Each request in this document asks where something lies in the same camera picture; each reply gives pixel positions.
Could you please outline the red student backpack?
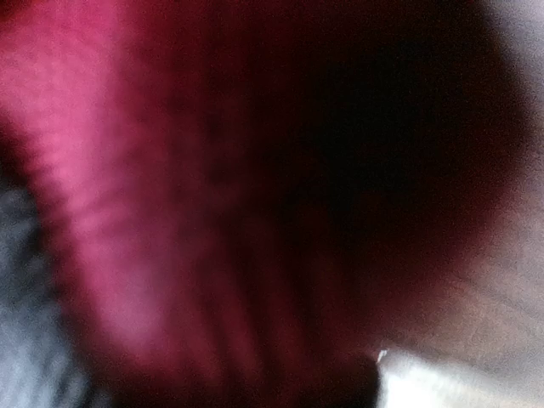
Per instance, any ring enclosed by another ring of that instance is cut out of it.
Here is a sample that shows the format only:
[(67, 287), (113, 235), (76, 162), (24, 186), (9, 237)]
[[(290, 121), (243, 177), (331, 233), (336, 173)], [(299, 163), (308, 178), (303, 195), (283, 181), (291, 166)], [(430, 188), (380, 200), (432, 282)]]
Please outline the red student backpack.
[(480, 1), (4, 1), (1, 156), (131, 407), (325, 407), (524, 142)]

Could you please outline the white papers sheet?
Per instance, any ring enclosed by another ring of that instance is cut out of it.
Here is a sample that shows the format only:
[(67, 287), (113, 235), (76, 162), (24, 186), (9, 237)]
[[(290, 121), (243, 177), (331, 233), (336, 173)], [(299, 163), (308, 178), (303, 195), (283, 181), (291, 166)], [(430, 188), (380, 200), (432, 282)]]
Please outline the white papers sheet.
[(377, 407), (542, 407), (543, 398), (452, 361), (398, 348), (377, 356)]

